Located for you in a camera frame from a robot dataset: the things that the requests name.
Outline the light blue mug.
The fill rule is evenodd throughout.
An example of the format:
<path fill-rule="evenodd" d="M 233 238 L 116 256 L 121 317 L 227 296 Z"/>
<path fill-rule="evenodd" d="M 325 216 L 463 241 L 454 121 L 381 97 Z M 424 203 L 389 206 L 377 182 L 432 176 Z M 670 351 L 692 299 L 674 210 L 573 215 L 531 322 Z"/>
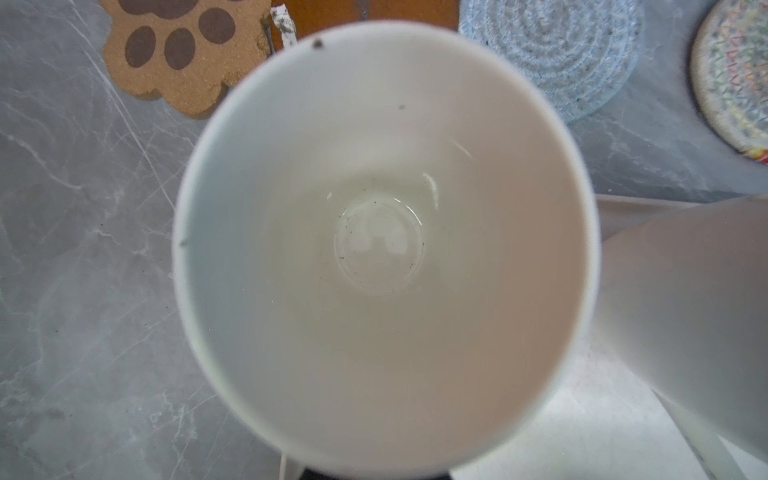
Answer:
<path fill-rule="evenodd" d="M 404 21 L 268 59 L 218 107 L 173 227 L 205 376 L 337 478 L 418 479 L 504 443 L 582 347 L 596 200 L 569 130 L 488 48 Z"/>

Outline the glossy brown round coaster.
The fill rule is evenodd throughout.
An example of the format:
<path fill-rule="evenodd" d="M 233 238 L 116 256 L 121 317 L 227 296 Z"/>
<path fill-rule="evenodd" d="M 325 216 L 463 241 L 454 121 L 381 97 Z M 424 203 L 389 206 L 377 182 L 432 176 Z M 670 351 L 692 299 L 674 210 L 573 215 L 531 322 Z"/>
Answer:
<path fill-rule="evenodd" d="M 299 0 L 273 1 L 284 5 L 296 27 L 296 37 L 362 21 L 410 21 L 457 31 L 458 0 Z"/>

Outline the cork paw print coaster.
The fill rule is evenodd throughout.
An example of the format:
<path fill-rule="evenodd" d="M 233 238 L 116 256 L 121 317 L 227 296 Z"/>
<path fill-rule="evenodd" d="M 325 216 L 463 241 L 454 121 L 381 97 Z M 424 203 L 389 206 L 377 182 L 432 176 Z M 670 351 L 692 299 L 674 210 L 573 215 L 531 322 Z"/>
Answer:
<path fill-rule="evenodd" d="M 143 100 L 162 98 L 188 117 L 209 117 L 270 53 L 268 1 L 100 5 L 111 18 L 104 60 L 115 84 Z"/>

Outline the blue grey woven coaster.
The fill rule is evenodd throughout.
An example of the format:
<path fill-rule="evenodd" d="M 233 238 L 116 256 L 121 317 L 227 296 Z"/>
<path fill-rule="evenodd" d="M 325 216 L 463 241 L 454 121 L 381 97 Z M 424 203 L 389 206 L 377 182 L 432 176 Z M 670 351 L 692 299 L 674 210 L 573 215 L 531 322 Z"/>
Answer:
<path fill-rule="evenodd" d="M 628 81 L 645 11 L 631 0 L 468 0 L 459 3 L 458 27 L 518 68 L 571 123 Z"/>

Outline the white woven rope coaster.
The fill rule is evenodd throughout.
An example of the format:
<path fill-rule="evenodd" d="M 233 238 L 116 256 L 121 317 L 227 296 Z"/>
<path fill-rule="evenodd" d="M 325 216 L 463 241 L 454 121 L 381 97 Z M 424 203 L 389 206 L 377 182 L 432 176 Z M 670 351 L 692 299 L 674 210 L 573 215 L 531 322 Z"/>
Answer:
<path fill-rule="evenodd" d="M 767 3 L 717 2 L 701 23 L 690 55 L 699 110 L 733 149 L 767 162 Z"/>

